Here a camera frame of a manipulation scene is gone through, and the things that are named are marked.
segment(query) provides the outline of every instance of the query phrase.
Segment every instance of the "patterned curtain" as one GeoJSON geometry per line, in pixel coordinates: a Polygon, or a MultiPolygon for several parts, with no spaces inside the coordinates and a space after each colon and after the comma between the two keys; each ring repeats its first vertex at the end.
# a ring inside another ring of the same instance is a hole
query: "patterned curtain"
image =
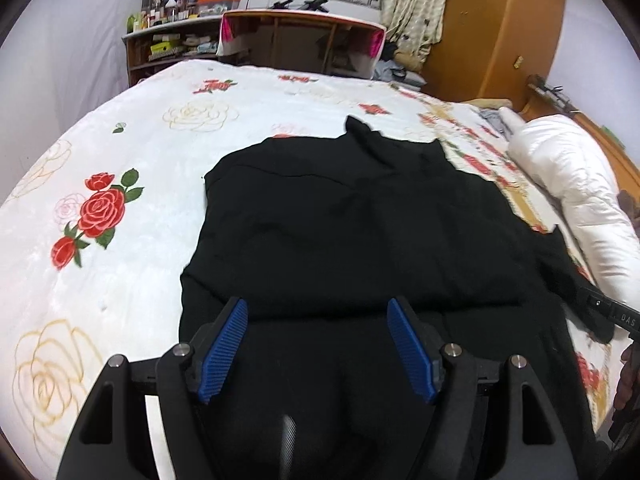
{"type": "Polygon", "coordinates": [[[386,38],[424,61],[442,36],[445,0],[382,0],[386,38]]]}

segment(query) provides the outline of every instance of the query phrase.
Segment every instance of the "bed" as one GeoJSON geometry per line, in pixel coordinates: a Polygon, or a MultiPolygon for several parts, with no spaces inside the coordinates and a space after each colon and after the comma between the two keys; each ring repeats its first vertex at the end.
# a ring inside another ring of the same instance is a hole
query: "bed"
{"type": "MultiPolygon", "coordinates": [[[[181,62],[82,118],[0,207],[0,426],[36,478],[54,478],[110,355],[152,358],[177,342],[178,277],[204,219],[204,174],[268,137],[337,137],[348,114],[395,139],[439,139],[452,164],[495,182],[532,229],[558,224],[589,276],[555,206],[474,106],[382,82],[181,62]]],[[[628,341],[600,344],[567,324],[598,431],[628,341]]],[[[147,405],[169,479],[158,406],[147,405]]]]}

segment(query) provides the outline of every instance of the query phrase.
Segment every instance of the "metal screw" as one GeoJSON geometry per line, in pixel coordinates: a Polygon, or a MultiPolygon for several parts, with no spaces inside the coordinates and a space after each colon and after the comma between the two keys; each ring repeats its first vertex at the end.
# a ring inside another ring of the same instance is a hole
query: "metal screw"
{"type": "Polygon", "coordinates": [[[107,364],[111,368],[119,368],[120,366],[122,366],[123,362],[124,362],[124,355],[116,354],[116,355],[112,355],[111,357],[109,357],[109,360],[107,361],[107,364]]]}
{"type": "Polygon", "coordinates": [[[462,354],[462,347],[456,343],[447,343],[444,345],[444,353],[449,357],[458,357],[462,354]]]}
{"type": "Polygon", "coordinates": [[[189,346],[189,343],[178,343],[173,348],[173,352],[176,357],[184,357],[190,351],[191,351],[191,347],[189,346]]]}
{"type": "Polygon", "coordinates": [[[527,366],[527,359],[518,354],[512,355],[511,364],[516,368],[524,368],[525,366],[527,366]]]}

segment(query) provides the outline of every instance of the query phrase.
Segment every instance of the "blue ribbed pad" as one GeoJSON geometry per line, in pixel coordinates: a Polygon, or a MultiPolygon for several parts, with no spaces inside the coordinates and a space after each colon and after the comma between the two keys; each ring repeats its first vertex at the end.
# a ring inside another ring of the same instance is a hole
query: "blue ribbed pad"
{"type": "Polygon", "coordinates": [[[200,402],[208,404],[212,396],[220,393],[248,321],[246,301],[239,300],[202,361],[202,376],[198,388],[200,402]]]}
{"type": "Polygon", "coordinates": [[[396,300],[390,300],[386,306],[386,324],[414,392],[431,402],[436,396],[431,360],[396,300]]]}

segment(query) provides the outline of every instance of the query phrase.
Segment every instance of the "black clothes on headboard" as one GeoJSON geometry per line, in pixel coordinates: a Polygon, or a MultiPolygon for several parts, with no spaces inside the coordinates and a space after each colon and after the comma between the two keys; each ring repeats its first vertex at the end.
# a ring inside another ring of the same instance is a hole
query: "black clothes on headboard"
{"type": "Polygon", "coordinates": [[[387,139],[352,117],[337,139],[268,139],[227,155],[206,192],[181,276],[180,340],[229,297],[247,300],[249,329],[203,415],[230,478],[276,468],[283,414],[299,432],[292,478],[328,478],[345,446],[372,464],[363,478],[404,478],[430,410],[386,333],[386,302],[399,294],[478,357],[526,356],[590,476],[590,410],[562,305],[601,340],[613,328],[576,304],[588,282],[558,229],[532,231],[438,142],[387,139]]]}

